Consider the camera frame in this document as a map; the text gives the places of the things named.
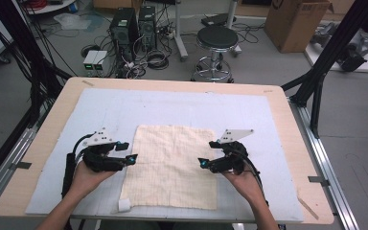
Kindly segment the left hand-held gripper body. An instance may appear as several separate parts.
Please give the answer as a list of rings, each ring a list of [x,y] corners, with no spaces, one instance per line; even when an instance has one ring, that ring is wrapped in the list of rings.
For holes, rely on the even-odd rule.
[[[121,171],[125,158],[108,156],[112,150],[115,150],[117,142],[120,141],[115,141],[104,127],[101,128],[83,142],[82,161],[96,173]]]

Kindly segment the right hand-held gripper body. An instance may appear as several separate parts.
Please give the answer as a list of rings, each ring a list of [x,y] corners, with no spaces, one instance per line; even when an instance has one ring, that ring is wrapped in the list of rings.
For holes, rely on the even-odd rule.
[[[244,170],[244,166],[252,172],[255,168],[248,158],[246,147],[239,142],[239,139],[244,138],[253,133],[253,129],[226,129],[217,141],[223,144],[222,151],[224,156],[218,159],[210,160],[209,170],[212,173],[223,173],[233,170],[235,173],[240,173]]]

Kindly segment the cream printed cloth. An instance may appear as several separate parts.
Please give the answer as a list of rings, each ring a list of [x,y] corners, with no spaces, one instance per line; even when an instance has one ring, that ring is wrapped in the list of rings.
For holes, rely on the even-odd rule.
[[[201,158],[215,152],[211,129],[189,126],[138,126],[132,152],[136,164],[126,170],[119,210],[134,206],[164,206],[215,210],[217,177],[200,168]]]

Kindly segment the person's left hand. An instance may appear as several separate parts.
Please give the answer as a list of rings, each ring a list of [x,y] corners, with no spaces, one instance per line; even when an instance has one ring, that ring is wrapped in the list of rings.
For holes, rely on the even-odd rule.
[[[115,172],[93,172],[83,161],[80,161],[76,167],[68,195],[82,199],[114,174]]]

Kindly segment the person's right hand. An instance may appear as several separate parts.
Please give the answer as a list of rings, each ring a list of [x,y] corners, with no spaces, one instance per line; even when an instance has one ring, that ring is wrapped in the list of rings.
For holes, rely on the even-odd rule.
[[[262,190],[255,175],[250,170],[242,172],[224,172],[222,174],[253,207],[265,203]]]

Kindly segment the pale blue gridded mat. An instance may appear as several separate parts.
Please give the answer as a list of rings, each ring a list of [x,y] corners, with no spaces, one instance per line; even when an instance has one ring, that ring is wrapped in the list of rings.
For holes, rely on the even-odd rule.
[[[239,139],[261,173],[265,198],[281,223],[304,219],[288,163],[265,96],[223,95],[89,88],[80,98],[49,155],[26,212],[46,215],[60,201],[67,153],[79,152],[93,132],[105,128],[109,135],[130,144],[121,156],[132,152],[137,127],[184,126],[211,129],[216,141],[226,129],[253,129]],[[247,201],[220,174],[217,177],[218,208],[203,210],[164,206],[134,206],[119,210],[127,169],[116,173],[88,195],[76,208],[78,217],[99,219],[220,220],[251,222]]]

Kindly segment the wooden table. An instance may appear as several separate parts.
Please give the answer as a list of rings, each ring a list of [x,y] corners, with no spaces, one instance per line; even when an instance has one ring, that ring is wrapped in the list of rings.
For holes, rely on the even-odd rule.
[[[284,90],[277,85],[217,83],[175,80],[124,80],[73,77],[66,82],[47,117],[22,158],[32,165],[28,170],[16,169],[0,195],[0,217],[21,219],[32,198],[43,165],[55,147],[60,132],[75,108],[80,94],[88,88],[131,89],[168,92],[213,92],[227,95],[265,96],[273,112],[287,165],[290,167],[294,186],[300,196],[319,216],[314,219],[300,204],[306,224],[331,224],[334,222],[331,206],[319,183],[310,183],[309,176],[318,176],[308,148],[294,119]]]

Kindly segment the white power supply unit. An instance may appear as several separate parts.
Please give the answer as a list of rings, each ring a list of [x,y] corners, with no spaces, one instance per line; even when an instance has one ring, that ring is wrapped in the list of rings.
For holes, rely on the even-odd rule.
[[[84,61],[83,66],[87,72],[94,72],[95,65],[97,64],[97,51],[91,50],[87,53]]]
[[[107,51],[98,51],[93,62],[96,71],[104,71],[108,67]]]

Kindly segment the thin wooden stick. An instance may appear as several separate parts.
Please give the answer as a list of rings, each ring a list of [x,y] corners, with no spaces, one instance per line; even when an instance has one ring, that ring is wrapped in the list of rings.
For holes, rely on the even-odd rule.
[[[297,189],[297,198],[304,209],[316,220],[319,220],[319,216],[312,210],[309,204],[300,196],[300,190]]]

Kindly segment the black round stool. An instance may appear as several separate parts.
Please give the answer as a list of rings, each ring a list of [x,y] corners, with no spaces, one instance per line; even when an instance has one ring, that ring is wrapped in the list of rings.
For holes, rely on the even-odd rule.
[[[231,67],[223,59],[223,54],[236,48],[239,42],[237,33],[226,27],[209,26],[198,31],[196,42],[211,55],[198,60],[191,81],[201,77],[209,81],[227,80],[233,83]]]

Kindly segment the large black computer tower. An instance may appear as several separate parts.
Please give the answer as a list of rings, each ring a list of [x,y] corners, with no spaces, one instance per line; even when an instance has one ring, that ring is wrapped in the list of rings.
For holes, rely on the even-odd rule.
[[[109,30],[116,53],[123,56],[125,60],[134,61],[134,42],[139,38],[135,9],[116,10]]]

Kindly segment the white desk leg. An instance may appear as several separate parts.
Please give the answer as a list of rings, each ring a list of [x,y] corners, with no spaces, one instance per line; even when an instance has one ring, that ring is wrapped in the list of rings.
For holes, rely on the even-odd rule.
[[[229,10],[228,10],[228,17],[227,17],[227,21],[226,21],[226,27],[228,29],[232,28],[234,18],[235,18],[236,7],[238,5],[238,2],[239,2],[239,0],[230,0]],[[239,45],[237,45],[233,49],[231,54],[236,58],[241,52],[242,52],[242,49],[240,48]]]
[[[173,32],[173,39],[176,44],[180,60],[186,61],[188,58],[188,53],[187,53],[187,49],[181,37],[181,21],[180,21],[181,19],[181,10],[180,10],[181,0],[174,0],[174,3],[175,3],[175,13],[174,13],[175,29]]]

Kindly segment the slim black computer tower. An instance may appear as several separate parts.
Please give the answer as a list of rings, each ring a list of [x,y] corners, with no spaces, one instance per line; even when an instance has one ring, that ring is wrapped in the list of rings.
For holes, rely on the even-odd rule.
[[[155,7],[142,6],[139,11],[138,23],[142,50],[150,51],[156,47]]]

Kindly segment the black flat floor base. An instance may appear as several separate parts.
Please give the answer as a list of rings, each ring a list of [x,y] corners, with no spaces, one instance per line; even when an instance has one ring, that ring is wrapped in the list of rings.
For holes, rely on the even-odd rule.
[[[205,16],[201,19],[201,23],[208,27],[208,26],[226,26],[228,20],[227,13],[220,13],[213,16]]]

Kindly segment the clear plastic bag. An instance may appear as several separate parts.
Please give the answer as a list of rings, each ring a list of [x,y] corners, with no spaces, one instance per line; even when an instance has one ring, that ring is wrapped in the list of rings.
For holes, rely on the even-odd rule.
[[[84,13],[83,15],[61,13],[54,17],[62,30],[93,31],[102,26],[104,19],[96,14]]]

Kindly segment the cardboard box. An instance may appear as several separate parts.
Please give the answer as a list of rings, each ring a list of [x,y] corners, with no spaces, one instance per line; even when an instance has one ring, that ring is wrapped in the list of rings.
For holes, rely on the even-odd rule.
[[[330,0],[272,0],[264,31],[280,53],[304,52]]]

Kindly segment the round white table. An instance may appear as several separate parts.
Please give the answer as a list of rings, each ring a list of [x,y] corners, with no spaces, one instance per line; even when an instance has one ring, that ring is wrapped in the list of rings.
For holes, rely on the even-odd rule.
[[[76,3],[77,0],[21,0],[21,6],[33,14],[58,11]]]

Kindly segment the grey and black machine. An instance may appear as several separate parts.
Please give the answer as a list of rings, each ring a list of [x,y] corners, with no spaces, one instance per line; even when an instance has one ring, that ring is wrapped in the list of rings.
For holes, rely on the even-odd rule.
[[[314,65],[318,60],[337,27],[334,22],[317,27],[305,50],[310,65]],[[361,31],[356,32],[348,45],[343,48],[331,70],[368,73],[368,37],[363,36]]]

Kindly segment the aluminium rail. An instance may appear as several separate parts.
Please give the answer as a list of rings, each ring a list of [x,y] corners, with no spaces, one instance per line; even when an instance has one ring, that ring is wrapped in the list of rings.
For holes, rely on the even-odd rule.
[[[315,137],[310,128],[310,112],[305,107],[300,107],[291,100],[288,100],[288,104],[308,148],[315,171],[318,173],[318,176],[322,176],[330,181],[329,186],[322,188],[325,190],[326,198],[331,204],[333,215],[343,230],[359,230],[357,220],[340,186],[324,145],[320,138]]]
[[[14,131],[0,149],[0,195],[5,190],[15,171],[10,170],[12,163],[22,162],[22,158],[35,138],[34,128]]]

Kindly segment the black metal frame stand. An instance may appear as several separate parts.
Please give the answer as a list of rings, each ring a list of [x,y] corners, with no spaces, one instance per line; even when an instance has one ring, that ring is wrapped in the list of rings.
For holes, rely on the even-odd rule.
[[[291,102],[299,107],[306,107],[308,99],[313,97],[309,128],[316,139],[319,138],[318,121],[324,79],[367,19],[368,0],[355,0],[312,68],[301,77],[282,85],[284,91],[299,85],[297,92],[290,97]]]

